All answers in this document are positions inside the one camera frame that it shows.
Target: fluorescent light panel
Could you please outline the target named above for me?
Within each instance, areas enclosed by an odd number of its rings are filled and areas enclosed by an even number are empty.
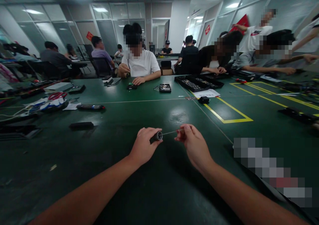
[[[38,12],[38,11],[35,11],[35,10],[32,10],[32,9],[22,9],[22,11],[25,11],[27,13],[32,13],[32,14],[43,14],[41,12]]]

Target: white paper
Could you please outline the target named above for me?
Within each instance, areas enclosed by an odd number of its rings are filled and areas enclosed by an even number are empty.
[[[74,110],[77,110],[77,107],[76,107],[77,105],[81,105],[81,103],[77,103],[77,104],[69,103],[68,106],[63,109],[63,111],[74,111]]]
[[[213,89],[208,89],[208,90],[205,90],[205,91],[201,91],[201,92],[194,92],[193,93],[194,96],[196,96],[197,98],[200,98],[202,96],[207,96],[207,97],[216,97],[216,96],[220,96],[220,94],[213,90]]]

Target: small black box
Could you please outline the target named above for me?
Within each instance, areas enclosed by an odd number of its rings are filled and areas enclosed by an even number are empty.
[[[209,98],[208,97],[201,97],[198,101],[201,104],[208,104],[209,103]]]

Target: white t-shirt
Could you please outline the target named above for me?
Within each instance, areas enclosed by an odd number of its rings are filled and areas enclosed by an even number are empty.
[[[294,47],[298,42],[303,40],[310,33],[310,31],[315,27],[319,27],[319,18],[309,23],[300,31],[296,40],[292,42],[292,47]],[[317,51],[318,46],[319,46],[319,36],[317,35],[314,39],[310,40],[301,48],[295,50],[295,52],[315,52]]]
[[[272,32],[272,26],[252,26],[247,28],[245,33],[246,39],[242,47],[239,49],[240,52],[249,52],[256,49],[256,43],[259,44],[261,36],[266,36]]]
[[[126,51],[122,57],[122,63],[129,66],[132,77],[143,77],[160,70],[154,53],[142,50],[142,55],[134,57],[130,51]]]

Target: hand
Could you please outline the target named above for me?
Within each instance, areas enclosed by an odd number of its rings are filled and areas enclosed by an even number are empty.
[[[304,58],[308,63],[311,63],[311,61],[313,61],[313,60],[318,60],[318,59],[319,59],[319,56],[317,56],[317,55],[311,55],[311,54],[304,54],[304,55],[303,55],[303,58]]]
[[[202,134],[191,124],[180,126],[184,129],[177,133],[176,141],[184,143],[188,158],[192,165],[202,171],[206,166],[214,163]]]
[[[129,73],[130,69],[129,69],[129,67],[126,64],[121,63],[119,65],[119,72],[121,72],[121,73]]]
[[[280,72],[282,73],[286,73],[287,75],[291,75],[294,74],[296,72],[296,69],[292,68],[292,67],[284,67],[284,68],[279,68]]]
[[[223,73],[226,73],[226,72],[227,72],[224,67],[219,67],[218,70],[219,70],[219,73],[220,73],[220,74],[223,74]]]
[[[132,83],[136,86],[138,86],[144,82],[145,82],[144,77],[135,77],[134,80],[132,81]]]
[[[157,140],[152,144],[150,143],[150,139],[159,131],[162,131],[162,129],[142,128],[137,133],[133,148],[128,156],[136,165],[141,166],[149,161],[157,146],[163,142],[163,140]]]

